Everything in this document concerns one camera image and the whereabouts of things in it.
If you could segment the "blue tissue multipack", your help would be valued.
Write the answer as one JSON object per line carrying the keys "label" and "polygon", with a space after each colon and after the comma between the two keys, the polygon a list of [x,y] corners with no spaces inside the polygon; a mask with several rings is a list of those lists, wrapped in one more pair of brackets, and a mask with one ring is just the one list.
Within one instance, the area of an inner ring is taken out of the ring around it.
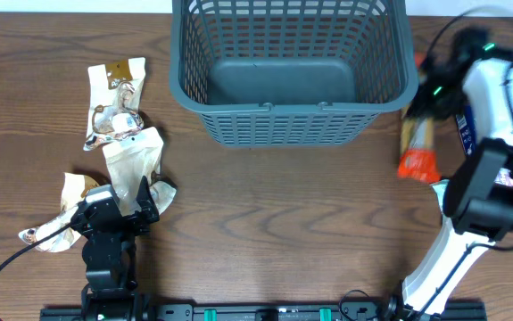
{"label": "blue tissue multipack", "polygon": [[462,112],[455,116],[455,120],[463,151],[469,157],[477,146],[475,119],[471,106],[466,105]]}

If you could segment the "orange yellow cracker package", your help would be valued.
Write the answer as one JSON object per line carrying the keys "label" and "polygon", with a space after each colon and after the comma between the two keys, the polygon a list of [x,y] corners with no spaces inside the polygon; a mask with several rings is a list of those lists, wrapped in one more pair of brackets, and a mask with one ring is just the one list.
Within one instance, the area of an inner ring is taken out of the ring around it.
{"label": "orange yellow cracker package", "polygon": [[434,120],[408,116],[413,101],[401,109],[400,159],[397,177],[433,184],[441,180],[434,150]]}

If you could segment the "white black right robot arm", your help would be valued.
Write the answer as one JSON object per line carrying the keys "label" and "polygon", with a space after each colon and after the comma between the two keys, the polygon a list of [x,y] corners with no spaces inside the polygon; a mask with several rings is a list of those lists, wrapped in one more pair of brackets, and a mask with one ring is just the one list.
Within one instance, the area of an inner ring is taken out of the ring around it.
{"label": "white black right robot arm", "polygon": [[487,29],[459,30],[449,60],[426,73],[406,115],[447,119],[470,108],[476,144],[448,179],[442,227],[417,269],[389,302],[387,320],[439,320],[453,289],[486,251],[513,251],[499,242],[513,233],[513,49]]}

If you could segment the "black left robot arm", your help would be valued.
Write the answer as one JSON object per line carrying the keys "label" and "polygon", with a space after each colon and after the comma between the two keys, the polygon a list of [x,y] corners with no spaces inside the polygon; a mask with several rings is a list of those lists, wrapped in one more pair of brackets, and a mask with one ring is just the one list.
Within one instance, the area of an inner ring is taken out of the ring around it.
{"label": "black left robot arm", "polygon": [[142,177],[133,212],[121,214],[119,197],[111,185],[90,190],[72,216],[71,228],[87,238],[82,249],[87,288],[81,320],[154,320],[148,296],[137,291],[135,239],[150,233],[159,220],[148,180]]}

